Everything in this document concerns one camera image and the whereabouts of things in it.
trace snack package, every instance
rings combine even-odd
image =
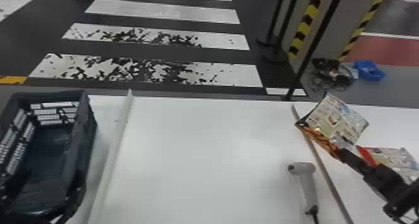
[[[337,149],[348,149],[357,154],[355,144],[369,123],[343,101],[332,94],[326,94],[296,125],[303,134],[339,159]]]
[[[385,149],[378,147],[357,147],[362,158],[373,167],[382,163],[402,176],[407,184],[419,177],[416,160],[405,148]]]

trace blue plastic container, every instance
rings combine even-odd
[[[354,69],[358,69],[359,77],[364,80],[381,80],[386,76],[372,61],[355,61]]]

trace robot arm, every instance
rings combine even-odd
[[[338,150],[337,155],[343,163],[361,174],[375,193],[387,202],[383,211],[392,220],[405,224],[401,217],[412,208],[419,218],[419,179],[407,185],[397,172],[383,164],[371,167],[347,149]]]

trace black plastic basket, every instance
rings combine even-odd
[[[14,94],[0,116],[0,215],[74,214],[96,128],[84,91]]]

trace white divider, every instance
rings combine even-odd
[[[112,178],[114,165],[117,161],[121,140],[125,131],[128,116],[130,115],[133,99],[134,98],[132,95],[132,91],[129,90],[125,98],[125,103],[123,104],[120,117],[118,119],[117,127],[112,135],[113,140],[111,147],[108,151],[108,157],[105,164],[102,179],[100,180],[100,185],[99,189],[97,190],[96,199],[93,204],[92,211],[90,213],[89,222],[87,222],[89,224],[98,223],[97,221],[102,211],[102,205],[104,203],[105,195],[108,190],[109,181]]]

